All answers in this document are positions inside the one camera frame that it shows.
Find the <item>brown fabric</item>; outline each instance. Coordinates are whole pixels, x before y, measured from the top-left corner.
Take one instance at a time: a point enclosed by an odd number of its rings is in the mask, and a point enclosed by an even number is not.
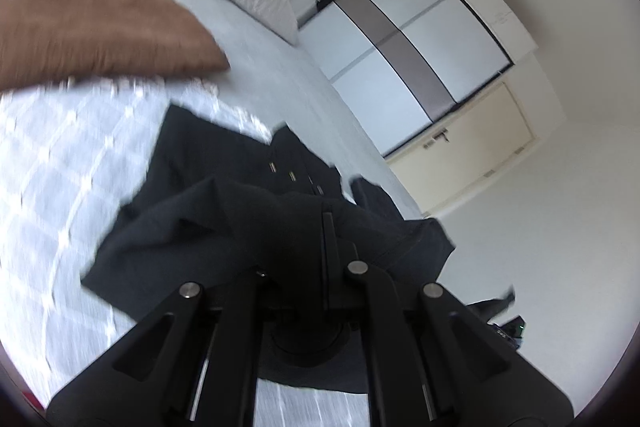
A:
[[[0,90],[228,68],[210,33],[173,0],[0,0]]]

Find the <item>gray bedsheet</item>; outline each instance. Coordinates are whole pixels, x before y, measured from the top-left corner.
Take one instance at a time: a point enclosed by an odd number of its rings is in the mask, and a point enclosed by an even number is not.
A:
[[[197,84],[171,87],[176,91],[114,90],[108,82],[91,93],[36,88],[2,97],[0,340],[44,403],[132,325],[82,290],[79,277],[117,207],[143,180],[170,100],[254,136],[268,137],[260,121],[268,128],[285,121],[311,150],[337,166],[345,182],[362,174],[385,188],[404,217],[420,216],[303,51],[226,0],[176,1],[228,55],[231,70],[212,78],[219,98]],[[259,121],[229,106],[244,107]],[[29,146],[20,133],[31,138]],[[366,397],[260,382],[255,422],[367,425]]]

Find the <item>white comforter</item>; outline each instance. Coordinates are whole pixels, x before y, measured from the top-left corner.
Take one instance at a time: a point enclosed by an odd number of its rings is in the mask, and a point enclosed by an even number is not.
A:
[[[227,0],[176,0],[212,32],[231,63],[202,84],[36,88],[0,103],[0,340],[44,403],[132,325],[84,291],[82,271],[120,204],[144,179],[164,110],[269,139],[286,122],[345,184],[380,184],[404,217],[417,205],[308,56]],[[260,120],[252,118],[246,108]],[[258,384],[257,425],[368,425],[365,396]]]

